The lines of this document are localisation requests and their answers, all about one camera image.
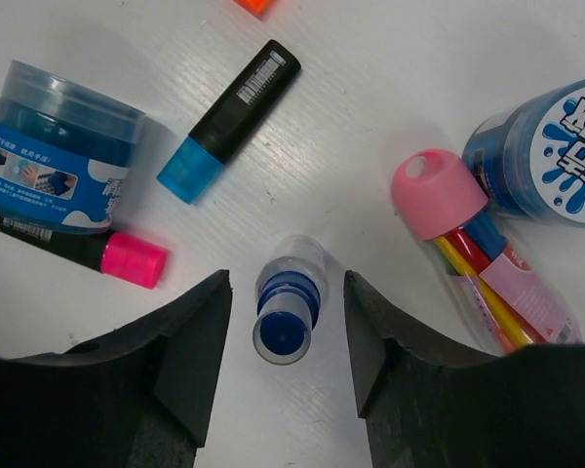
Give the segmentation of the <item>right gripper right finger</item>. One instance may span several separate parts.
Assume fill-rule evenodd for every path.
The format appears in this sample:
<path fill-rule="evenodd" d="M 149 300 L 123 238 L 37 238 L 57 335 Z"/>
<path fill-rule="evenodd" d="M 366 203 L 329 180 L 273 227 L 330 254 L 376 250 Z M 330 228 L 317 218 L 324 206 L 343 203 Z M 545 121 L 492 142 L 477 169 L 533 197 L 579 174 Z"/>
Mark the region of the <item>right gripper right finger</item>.
<path fill-rule="evenodd" d="M 376 467 L 585 467 L 585 344 L 494 357 L 348 271 L 346 332 Z"/>

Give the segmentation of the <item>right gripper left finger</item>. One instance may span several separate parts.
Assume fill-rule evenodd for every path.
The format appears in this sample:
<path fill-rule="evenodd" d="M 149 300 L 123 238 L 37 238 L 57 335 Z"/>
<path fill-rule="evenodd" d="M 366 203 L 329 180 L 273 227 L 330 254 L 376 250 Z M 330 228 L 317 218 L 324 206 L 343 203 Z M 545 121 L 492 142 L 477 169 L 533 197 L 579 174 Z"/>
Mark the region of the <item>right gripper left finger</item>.
<path fill-rule="evenodd" d="M 0 358 L 0 467 L 190 467 L 206 442 L 231 315 L 216 271 L 68 351 Z"/>

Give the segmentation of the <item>small blue-capped bottle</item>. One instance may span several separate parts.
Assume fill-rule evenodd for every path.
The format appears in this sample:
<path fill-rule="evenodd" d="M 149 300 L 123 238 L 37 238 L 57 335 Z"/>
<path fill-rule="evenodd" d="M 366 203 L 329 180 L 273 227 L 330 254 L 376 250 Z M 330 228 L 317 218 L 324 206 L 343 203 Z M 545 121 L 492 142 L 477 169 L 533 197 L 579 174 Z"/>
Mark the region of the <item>small blue-capped bottle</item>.
<path fill-rule="evenodd" d="M 314 239 L 292 235 L 277 245 L 255 286 L 253 346 L 266 362 L 288 366 L 311 345 L 328 302 L 326 253 Z"/>

